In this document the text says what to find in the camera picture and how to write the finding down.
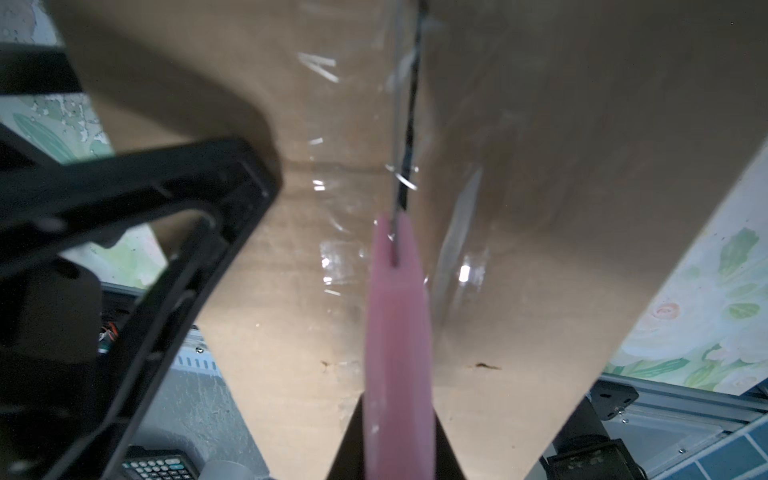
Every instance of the green leaf pattern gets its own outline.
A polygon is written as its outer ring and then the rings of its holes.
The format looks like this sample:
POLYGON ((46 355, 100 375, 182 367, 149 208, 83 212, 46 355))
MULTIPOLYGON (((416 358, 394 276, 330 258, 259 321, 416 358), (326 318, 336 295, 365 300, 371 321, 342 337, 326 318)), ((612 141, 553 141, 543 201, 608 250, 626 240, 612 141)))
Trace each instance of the green leaf pattern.
POLYGON ((728 313, 731 318, 743 320, 751 318, 760 312, 760 305, 757 303, 731 303, 728 306, 728 313))
MULTIPOLYGON (((709 236, 703 233, 705 240, 709 237, 716 237, 713 242, 720 241, 720 235, 717 233, 709 236)), ((743 379, 759 375, 755 373, 761 371, 759 368, 763 368, 759 365, 766 363, 768 366, 768 353, 762 353, 761 347, 754 346, 760 342, 760 337, 752 337, 755 339, 752 343, 744 339, 749 338, 748 333, 752 332, 744 329, 768 329, 768 316, 763 311, 763 304, 768 301, 768 255, 762 244, 762 250, 755 248, 760 242, 760 235, 750 228, 739 228, 730 238, 724 237, 723 242, 725 244, 720 243, 718 250, 715 250, 719 252, 719 258, 714 257, 707 262, 706 257, 699 255, 681 262, 680 269, 670 276, 668 282, 678 286, 678 290, 672 288, 666 293, 664 289, 667 286, 663 287, 662 292, 654 299, 656 303, 649 306, 648 315, 652 315, 648 320, 650 327, 646 326, 646 330, 641 330, 639 334, 640 338, 643 338, 642 335, 649 335, 649 329, 673 325, 674 322, 681 321, 682 315, 693 311, 696 316, 715 316, 720 325, 728 325, 721 340, 700 345, 680 358, 671 359, 643 357, 641 353, 635 353, 638 348, 634 348, 629 358, 639 360, 627 365, 624 357, 615 357, 616 359, 612 359, 612 363, 608 364, 606 372, 695 389, 731 392, 728 390, 729 386, 743 391, 743 379), (685 296, 685 293, 690 291, 695 293, 685 296), (716 297, 714 302, 706 303, 714 308, 702 310, 703 307, 700 307, 696 310, 695 304, 691 307, 692 302, 700 301, 704 297, 709 300, 716 297), (676 308, 651 308, 669 305, 676 308)), ((697 328, 696 316, 685 318, 685 321, 690 322, 691 329, 697 328)), ((668 331, 677 333, 677 330, 671 328, 668 331)))
POLYGON ((743 228, 731 237, 726 246, 720 251, 720 268, 717 272, 728 277, 733 275, 746 262, 750 250, 757 244, 760 237, 754 230, 743 228))
POLYGON ((13 114, 13 120, 19 130, 26 135, 27 140, 51 155, 57 162, 66 163, 74 159, 74 154, 69 147, 50 128, 27 115, 13 114))

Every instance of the black plastic bracket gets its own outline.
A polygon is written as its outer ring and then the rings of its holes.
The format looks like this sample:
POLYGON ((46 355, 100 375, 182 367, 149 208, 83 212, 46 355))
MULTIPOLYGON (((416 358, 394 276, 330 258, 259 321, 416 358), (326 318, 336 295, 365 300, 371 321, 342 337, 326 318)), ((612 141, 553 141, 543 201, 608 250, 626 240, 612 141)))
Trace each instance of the black plastic bracket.
POLYGON ((82 91, 61 48, 0 43, 0 95, 64 94, 82 91))
MULTIPOLYGON (((14 432, 0 449, 31 455, 25 461, 35 466, 17 478, 103 478, 122 460, 195 316, 274 201, 279 182, 248 144, 224 139, 20 168, 1 173, 0 183, 4 291, 23 286, 28 270, 62 250, 114 239, 182 210, 202 214, 106 355, 66 363, 0 347, 0 424, 14 432), (56 442, 45 438, 51 431, 56 442)), ((3 313, 5 322, 16 320, 3 313)), ((14 343, 12 336, 4 341, 14 343)))
POLYGON ((633 386, 598 380, 590 390, 592 408, 600 420, 610 420, 623 412, 640 396, 633 386))

